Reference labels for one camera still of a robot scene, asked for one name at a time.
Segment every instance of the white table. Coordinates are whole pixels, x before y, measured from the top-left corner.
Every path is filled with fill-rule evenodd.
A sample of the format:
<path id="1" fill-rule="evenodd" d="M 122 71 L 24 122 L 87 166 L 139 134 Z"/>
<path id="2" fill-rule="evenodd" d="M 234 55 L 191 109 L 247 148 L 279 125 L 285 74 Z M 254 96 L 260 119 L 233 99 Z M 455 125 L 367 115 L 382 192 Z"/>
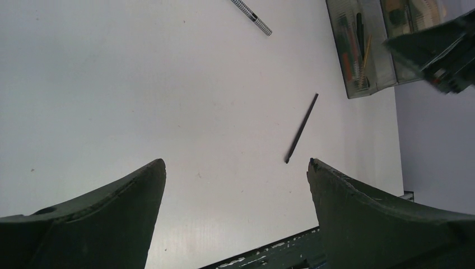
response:
<path id="1" fill-rule="evenodd" d="M 402 194 L 394 90 L 347 100 L 324 1 L 247 4 L 270 37 L 228 0 L 0 2 L 0 215 L 160 157 L 147 268 L 196 268 L 317 226 L 311 157 Z"/>

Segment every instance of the table surface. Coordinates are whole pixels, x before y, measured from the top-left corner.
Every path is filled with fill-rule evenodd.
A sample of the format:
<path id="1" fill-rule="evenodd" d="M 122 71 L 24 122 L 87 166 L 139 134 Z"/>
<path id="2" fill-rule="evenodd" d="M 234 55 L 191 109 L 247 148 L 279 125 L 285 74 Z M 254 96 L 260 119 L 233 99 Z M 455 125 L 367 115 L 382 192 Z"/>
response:
<path id="1" fill-rule="evenodd" d="M 2 1 L 0 216 L 163 158 L 147 268 L 196 268 L 318 225 L 318 157 L 403 193 L 394 89 L 348 100 L 325 2 Z M 284 156 L 320 94 L 289 164 Z"/>

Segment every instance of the gray wall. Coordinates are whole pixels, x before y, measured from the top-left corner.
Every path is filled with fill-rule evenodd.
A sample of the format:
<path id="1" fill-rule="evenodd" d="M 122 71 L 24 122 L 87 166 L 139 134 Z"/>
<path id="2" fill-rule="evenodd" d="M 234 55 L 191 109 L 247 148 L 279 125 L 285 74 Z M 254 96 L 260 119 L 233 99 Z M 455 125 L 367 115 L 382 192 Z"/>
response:
<path id="1" fill-rule="evenodd" d="M 474 0 L 446 1 L 449 16 Z M 425 82 L 396 87 L 404 188 L 416 202 L 475 214 L 475 89 L 443 95 Z"/>

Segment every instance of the black marker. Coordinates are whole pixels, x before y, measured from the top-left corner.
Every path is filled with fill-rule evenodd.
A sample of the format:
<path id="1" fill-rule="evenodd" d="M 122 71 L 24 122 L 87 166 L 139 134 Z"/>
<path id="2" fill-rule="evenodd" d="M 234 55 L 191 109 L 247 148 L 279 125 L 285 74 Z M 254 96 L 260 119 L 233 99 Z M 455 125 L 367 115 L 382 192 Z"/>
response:
<path id="1" fill-rule="evenodd" d="M 313 97 L 312 104 L 310 105 L 309 110 L 307 111 L 307 114 L 305 115 L 304 121 L 300 125 L 299 131 L 297 132 L 297 135 L 295 136 L 294 141 L 292 142 L 292 146 L 288 150 L 287 156 L 285 157 L 286 164 L 288 164 L 288 162 L 290 161 L 290 157 L 294 153 L 295 147 L 297 146 L 300 136 L 302 135 L 302 132 L 304 131 L 305 124 L 307 124 L 307 120 L 309 119 L 310 112 L 312 111 L 313 106 L 315 105 L 317 97 L 318 97 L 318 94 L 315 94 L 315 97 Z"/>
<path id="2" fill-rule="evenodd" d="M 259 27 L 267 36 L 270 36 L 272 34 L 272 30 L 269 27 L 267 27 L 267 25 L 263 21 L 261 21 L 259 17 L 254 12 L 252 12 L 252 10 L 249 7 L 247 7 L 243 1 L 231 0 L 231 2 L 233 2 L 236 5 L 236 7 L 239 7 L 239 9 L 244 14 L 246 14 L 246 16 L 250 20 L 252 20 L 257 25 L 257 27 Z"/>

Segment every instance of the clear plastic organizer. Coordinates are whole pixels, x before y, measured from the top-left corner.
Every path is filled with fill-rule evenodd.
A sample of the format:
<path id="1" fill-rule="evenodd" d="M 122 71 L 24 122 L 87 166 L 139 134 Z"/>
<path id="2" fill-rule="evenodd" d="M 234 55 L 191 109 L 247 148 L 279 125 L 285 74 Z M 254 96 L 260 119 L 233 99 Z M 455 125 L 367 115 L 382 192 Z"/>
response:
<path id="1" fill-rule="evenodd" d="M 419 80 L 383 42 L 438 25 L 446 13 L 438 0 L 327 0 L 327 7 L 349 99 Z"/>

